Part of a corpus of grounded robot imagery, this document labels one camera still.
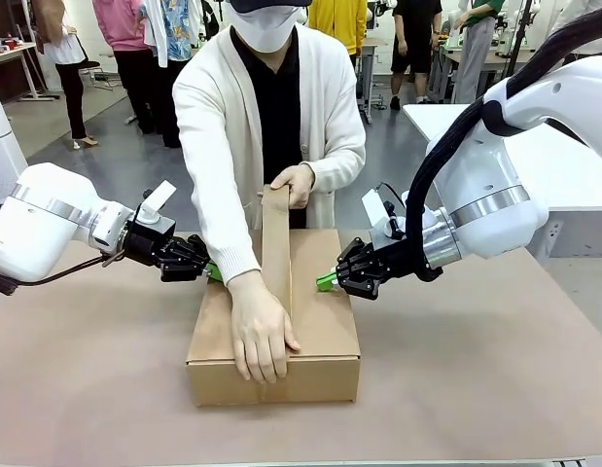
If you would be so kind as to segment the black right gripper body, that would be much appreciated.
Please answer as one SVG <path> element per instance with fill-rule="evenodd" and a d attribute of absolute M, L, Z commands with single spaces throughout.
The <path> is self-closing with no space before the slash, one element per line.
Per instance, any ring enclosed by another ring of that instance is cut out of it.
<path fill-rule="evenodd" d="M 372 241 L 375 271 L 372 278 L 380 283 L 390 279 L 415 275 L 423 278 L 423 248 L 421 242 L 401 240 Z"/>

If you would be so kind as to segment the brown cardboard box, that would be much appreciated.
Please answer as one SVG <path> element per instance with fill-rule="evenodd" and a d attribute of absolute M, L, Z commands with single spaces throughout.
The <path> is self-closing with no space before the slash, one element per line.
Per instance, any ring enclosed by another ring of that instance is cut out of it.
<path fill-rule="evenodd" d="M 321 292 L 316 279 L 340 252 L 335 230 L 294 230 L 291 246 L 291 319 L 298 352 L 275 383 L 244 379 L 233 360 L 230 294 L 208 281 L 186 362 L 197 406 L 261 403 L 352 402 L 357 396 L 361 351 L 348 296 Z"/>

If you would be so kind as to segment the brown packing tape roll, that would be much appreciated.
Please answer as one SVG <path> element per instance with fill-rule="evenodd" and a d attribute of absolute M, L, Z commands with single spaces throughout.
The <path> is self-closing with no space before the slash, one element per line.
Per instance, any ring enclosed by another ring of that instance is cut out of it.
<path fill-rule="evenodd" d="M 292 270 L 289 187 L 264 186 L 262 207 L 262 276 L 269 292 L 292 315 Z"/>

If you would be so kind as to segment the person's right forearm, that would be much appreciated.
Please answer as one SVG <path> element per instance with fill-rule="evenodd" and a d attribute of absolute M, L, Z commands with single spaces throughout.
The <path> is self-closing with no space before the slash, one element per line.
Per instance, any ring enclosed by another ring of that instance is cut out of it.
<path fill-rule="evenodd" d="M 259 271 L 230 161 L 186 160 L 186 167 L 194 182 L 192 202 L 202 238 L 225 285 Z"/>

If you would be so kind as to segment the person's right hand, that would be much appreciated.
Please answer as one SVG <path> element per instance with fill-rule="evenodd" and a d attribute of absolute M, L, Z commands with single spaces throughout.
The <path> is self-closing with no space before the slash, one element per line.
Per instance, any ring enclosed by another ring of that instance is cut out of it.
<path fill-rule="evenodd" d="M 231 336 L 235 365 L 246 380 L 274 383 L 287 375 L 287 351 L 298 343 L 288 312 L 266 287 L 262 274 L 232 279 Z"/>

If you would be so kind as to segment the person in white cardigan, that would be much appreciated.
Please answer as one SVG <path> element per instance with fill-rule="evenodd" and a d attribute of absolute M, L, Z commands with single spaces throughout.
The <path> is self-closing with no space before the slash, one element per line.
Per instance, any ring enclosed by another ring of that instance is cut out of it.
<path fill-rule="evenodd" d="M 299 17 L 283 48 L 270 54 L 251 49 L 229 24 L 173 85 L 185 163 L 230 161 L 250 234 L 261 221 L 259 192 L 306 162 L 310 144 L 346 136 L 366 143 L 355 86 L 342 43 Z M 311 191 L 306 208 L 295 209 L 294 226 L 331 228 L 335 192 Z"/>

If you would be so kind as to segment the black metal chair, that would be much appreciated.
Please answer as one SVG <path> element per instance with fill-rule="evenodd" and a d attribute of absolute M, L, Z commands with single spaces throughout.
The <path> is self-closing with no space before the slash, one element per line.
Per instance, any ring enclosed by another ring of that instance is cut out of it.
<path fill-rule="evenodd" d="M 90 84 L 97 89 L 113 91 L 118 85 L 117 81 L 103 70 L 100 63 L 94 60 L 86 59 L 80 63 L 79 73 L 81 76 L 87 76 Z"/>

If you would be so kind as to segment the person in white blouse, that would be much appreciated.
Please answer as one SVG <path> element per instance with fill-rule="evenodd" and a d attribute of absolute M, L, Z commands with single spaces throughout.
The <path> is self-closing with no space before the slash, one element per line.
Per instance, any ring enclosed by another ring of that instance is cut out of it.
<path fill-rule="evenodd" d="M 28 0 L 38 51 L 55 67 L 65 96 L 71 138 L 76 148 L 95 147 L 83 117 L 81 66 L 88 58 L 71 24 L 63 0 Z"/>

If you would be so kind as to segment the blue floral hanging shirt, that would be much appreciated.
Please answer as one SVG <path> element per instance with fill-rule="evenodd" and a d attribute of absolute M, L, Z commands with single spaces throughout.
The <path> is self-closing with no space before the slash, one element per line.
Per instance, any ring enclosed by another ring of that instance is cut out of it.
<path fill-rule="evenodd" d="M 153 49 L 160 68 L 185 62 L 205 38 L 200 0 L 142 0 L 144 43 Z"/>

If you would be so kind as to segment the person in black shorts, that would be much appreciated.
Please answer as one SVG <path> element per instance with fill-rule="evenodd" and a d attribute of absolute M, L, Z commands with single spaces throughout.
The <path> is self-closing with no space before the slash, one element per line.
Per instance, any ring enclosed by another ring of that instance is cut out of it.
<path fill-rule="evenodd" d="M 395 37 L 391 65 L 390 108 L 400 110 L 400 89 L 409 68 L 415 102 L 430 102 L 426 93 L 432 49 L 439 43 L 442 25 L 441 0 L 398 0 L 393 10 Z"/>

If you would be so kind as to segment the person in grey trousers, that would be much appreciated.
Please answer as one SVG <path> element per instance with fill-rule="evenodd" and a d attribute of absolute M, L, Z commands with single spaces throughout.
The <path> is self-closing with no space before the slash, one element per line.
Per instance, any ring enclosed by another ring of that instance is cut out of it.
<path fill-rule="evenodd" d="M 489 53 L 496 18 L 505 0 L 466 0 L 465 10 L 453 28 L 464 32 L 461 60 L 453 97 L 456 104 L 476 100 L 481 68 Z"/>

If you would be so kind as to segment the person in pink shirt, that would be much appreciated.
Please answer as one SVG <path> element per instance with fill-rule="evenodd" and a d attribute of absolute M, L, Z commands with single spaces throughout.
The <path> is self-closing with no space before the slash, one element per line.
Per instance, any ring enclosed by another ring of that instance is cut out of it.
<path fill-rule="evenodd" d="M 156 131 L 151 98 L 142 78 L 152 77 L 153 53 L 136 27 L 140 0 L 91 0 L 99 29 L 117 62 L 136 122 L 144 134 Z"/>

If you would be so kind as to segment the person in yellow jacket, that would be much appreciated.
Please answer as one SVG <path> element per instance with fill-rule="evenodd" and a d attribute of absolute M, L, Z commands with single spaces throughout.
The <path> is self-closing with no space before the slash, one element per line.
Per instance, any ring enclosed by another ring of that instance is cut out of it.
<path fill-rule="evenodd" d="M 312 0 L 308 25 L 340 41 L 357 54 L 366 33 L 368 0 Z"/>

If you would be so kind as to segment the white face mask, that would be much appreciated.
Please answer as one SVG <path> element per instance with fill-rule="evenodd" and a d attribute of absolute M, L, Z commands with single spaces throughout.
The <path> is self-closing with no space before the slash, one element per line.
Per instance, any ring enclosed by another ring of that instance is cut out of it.
<path fill-rule="evenodd" d="M 270 54 L 283 48 L 300 12 L 300 7 L 281 5 L 240 13 L 230 6 L 230 25 L 251 49 Z"/>

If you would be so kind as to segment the dark cap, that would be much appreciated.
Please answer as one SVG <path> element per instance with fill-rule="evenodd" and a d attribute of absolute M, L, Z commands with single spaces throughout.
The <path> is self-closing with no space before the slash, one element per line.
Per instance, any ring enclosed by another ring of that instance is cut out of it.
<path fill-rule="evenodd" d="M 313 0 L 229 0 L 233 9 L 240 14 L 248 14 L 269 7 L 308 7 Z"/>

